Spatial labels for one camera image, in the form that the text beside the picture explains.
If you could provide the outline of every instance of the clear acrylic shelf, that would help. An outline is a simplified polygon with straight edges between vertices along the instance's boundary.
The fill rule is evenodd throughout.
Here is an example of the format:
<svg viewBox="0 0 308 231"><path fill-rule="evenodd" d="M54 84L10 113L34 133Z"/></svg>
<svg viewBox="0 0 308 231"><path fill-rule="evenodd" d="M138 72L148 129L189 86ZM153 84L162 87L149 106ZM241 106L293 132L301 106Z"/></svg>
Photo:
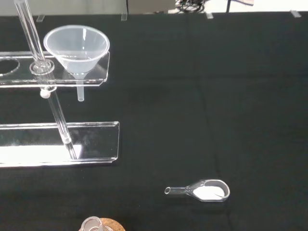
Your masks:
<svg viewBox="0 0 308 231"><path fill-rule="evenodd" d="M67 123L77 159L70 158L56 123L0 125L0 167L111 163L118 158L120 123Z"/></svg>
<svg viewBox="0 0 308 231"><path fill-rule="evenodd" d="M30 71L29 67L33 63L33 56L30 51L0 52L0 88L97 87L107 81L110 52L99 60L84 79L74 78L47 51L44 51L44 55L46 59L52 60L54 63L54 79L46 80L46 84L39 82L36 79L37 76Z"/></svg>

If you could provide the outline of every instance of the black tablecloth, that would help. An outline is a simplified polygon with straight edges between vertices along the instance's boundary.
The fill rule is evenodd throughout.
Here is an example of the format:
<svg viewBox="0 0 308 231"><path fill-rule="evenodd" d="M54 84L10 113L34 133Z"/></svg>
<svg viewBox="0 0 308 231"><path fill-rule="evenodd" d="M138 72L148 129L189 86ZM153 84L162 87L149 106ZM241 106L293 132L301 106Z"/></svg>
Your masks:
<svg viewBox="0 0 308 231"><path fill-rule="evenodd" d="M128 231L306 230L308 14L46 16L111 41L108 81L59 89L68 122L121 124L110 166L0 169L1 230L78 230L89 216ZM28 50L16 17L0 51ZM38 90L0 90L0 123L52 122ZM201 203L166 186L219 178L231 196Z"/></svg>

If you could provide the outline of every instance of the cork stopper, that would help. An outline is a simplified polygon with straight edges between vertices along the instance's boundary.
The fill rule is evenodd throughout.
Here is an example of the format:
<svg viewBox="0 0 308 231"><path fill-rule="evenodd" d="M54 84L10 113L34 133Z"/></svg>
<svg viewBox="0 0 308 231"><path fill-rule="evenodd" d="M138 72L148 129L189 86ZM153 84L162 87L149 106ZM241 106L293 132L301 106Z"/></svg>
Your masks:
<svg viewBox="0 0 308 231"><path fill-rule="evenodd" d="M113 231L125 231L123 226L110 218L101 218L103 225L110 227Z"/></svg>

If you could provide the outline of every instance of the cable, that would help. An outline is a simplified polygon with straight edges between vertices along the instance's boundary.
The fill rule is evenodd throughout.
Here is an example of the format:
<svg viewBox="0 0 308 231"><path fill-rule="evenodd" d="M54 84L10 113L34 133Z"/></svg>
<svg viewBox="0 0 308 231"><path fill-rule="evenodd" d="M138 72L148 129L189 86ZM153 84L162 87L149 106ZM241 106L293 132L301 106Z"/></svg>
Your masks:
<svg viewBox="0 0 308 231"><path fill-rule="evenodd" d="M206 0L177 0L176 8L183 13L202 12Z"/></svg>

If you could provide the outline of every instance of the glass flask neck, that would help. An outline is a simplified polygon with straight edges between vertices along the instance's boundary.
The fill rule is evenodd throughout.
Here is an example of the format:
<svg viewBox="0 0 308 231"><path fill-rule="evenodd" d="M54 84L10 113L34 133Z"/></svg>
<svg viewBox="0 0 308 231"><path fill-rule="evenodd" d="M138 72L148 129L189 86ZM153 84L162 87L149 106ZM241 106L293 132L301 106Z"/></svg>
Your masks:
<svg viewBox="0 0 308 231"><path fill-rule="evenodd" d="M81 225L81 231L104 231L101 219L89 217Z"/></svg>

